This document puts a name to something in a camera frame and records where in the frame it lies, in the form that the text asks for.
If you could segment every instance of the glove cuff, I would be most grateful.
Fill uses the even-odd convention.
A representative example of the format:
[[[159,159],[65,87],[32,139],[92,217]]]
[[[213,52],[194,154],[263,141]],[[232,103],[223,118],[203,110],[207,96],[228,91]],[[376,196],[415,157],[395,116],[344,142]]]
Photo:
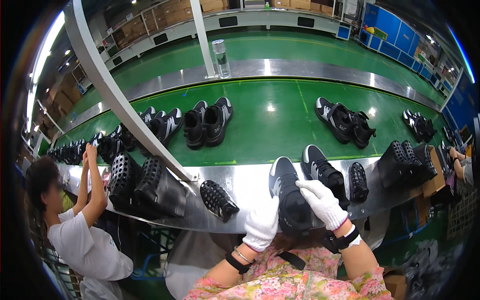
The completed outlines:
[[[348,218],[348,212],[344,211],[338,204],[322,211],[320,218],[325,223],[327,230],[337,230]]]

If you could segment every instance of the floral shirt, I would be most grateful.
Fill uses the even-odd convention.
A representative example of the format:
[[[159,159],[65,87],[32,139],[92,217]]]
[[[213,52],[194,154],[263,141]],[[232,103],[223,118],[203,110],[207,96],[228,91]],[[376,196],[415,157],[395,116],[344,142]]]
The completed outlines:
[[[211,277],[200,278],[184,299],[393,299],[385,288],[381,267],[342,281],[335,279],[340,254],[323,247],[289,250],[305,261],[300,271],[278,257],[281,252],[271,245],[259,253],[250,270],[233,287],[221,286]]]

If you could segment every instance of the water bottle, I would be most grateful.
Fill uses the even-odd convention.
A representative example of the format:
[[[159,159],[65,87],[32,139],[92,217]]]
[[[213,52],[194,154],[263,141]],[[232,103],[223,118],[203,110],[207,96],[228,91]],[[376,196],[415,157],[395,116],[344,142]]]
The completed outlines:
[[[227,60],[227,49],[223,39],[212,42],[213,53],[215,54],[216,66],[220,78],[230,77],[230,66]]]

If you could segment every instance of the factory floor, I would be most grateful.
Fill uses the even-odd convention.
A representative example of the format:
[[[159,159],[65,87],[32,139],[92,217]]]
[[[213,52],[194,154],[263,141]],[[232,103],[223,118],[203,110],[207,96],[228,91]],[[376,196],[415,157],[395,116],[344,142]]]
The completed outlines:
[[[225,39],[229,60],[286,59],[311,60],[350,67],[384,76],[404,86],[411,86],[440,105],[443,95],[430,83],[405,66],[358,45],[343,41],[328,33],[310,34],[287,31],[245,31],[210,36],[209,40]],[[173,45],[159,46],[141,58],[131,59],[113,72],[120,89],[126,90],[156,76],[180,69],[203,65],[198,40],[186,39]],[[101,101],[91,88],[75,104],[70,113],[59,121],[64,126],[75,116]]]

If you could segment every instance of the black wrist strap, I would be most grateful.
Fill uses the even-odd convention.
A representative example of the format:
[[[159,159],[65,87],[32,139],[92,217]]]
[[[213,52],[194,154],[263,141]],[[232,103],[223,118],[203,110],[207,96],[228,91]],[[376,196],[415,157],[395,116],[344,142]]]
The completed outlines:
[[[231,264],[235,269],[238,270],[240,275],[245,274],[248,271],[248,269],[250,269],[250,266],[255,262],[255,260],[253,260],[253,263],[243,265],[238,260],[233,258],[232,254],[230,252],[228,252],[225,255],[225,259],[227,260],[227,262],[229,264]]]

